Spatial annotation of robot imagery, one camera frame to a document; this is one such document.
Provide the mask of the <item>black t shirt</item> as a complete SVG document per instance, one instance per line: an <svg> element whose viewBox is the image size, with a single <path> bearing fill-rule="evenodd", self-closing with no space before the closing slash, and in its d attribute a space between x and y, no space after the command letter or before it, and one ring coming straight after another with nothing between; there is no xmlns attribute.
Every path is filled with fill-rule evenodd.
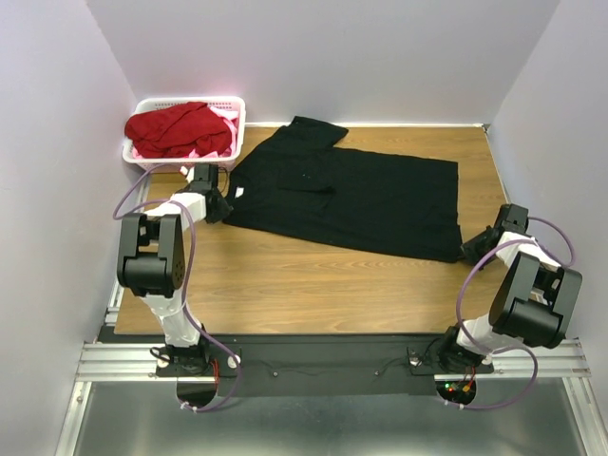
<svg viewBox="0 0 608 456"><path fill-rule="evenodd" d="M225 223L285 237L453 263L458 165L341 148L346 128L296 116L231 172Z"/></svg>

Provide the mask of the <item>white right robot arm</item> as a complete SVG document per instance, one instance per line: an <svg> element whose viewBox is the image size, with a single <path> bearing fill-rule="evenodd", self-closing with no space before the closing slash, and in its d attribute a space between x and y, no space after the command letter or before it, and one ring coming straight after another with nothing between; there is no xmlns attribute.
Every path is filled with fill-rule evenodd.
<svg viewBox="0 0 608 456"><path fill-rule="evenodd" d="M527 233L528 210L500 207L493 225L461 245L460 259L472 266L457 295L457 324L431 343L422 365L446 372L472 371L495 354L524 347L553 349L565 337L582 284L571 261L562 263ZM493 260L506 274L489 311L475 319L462 315L466 287Z"/></svg>

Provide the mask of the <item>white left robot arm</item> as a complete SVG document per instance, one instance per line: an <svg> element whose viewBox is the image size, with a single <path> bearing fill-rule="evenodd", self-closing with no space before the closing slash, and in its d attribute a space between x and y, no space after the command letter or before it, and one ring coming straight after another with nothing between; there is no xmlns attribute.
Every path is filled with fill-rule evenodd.
<svg viewBox="0 0 608 456"><path fill-rule="evenodd" d="M219 167L183 167L186 185L169 199L143 202L113 218L121 223L117 257L119 284L139 298L161 325L164 345L150 354L158 376L218 374L204 326L186 302L194 263L196 224L213 224L232 211L218 189Z"/></svg>

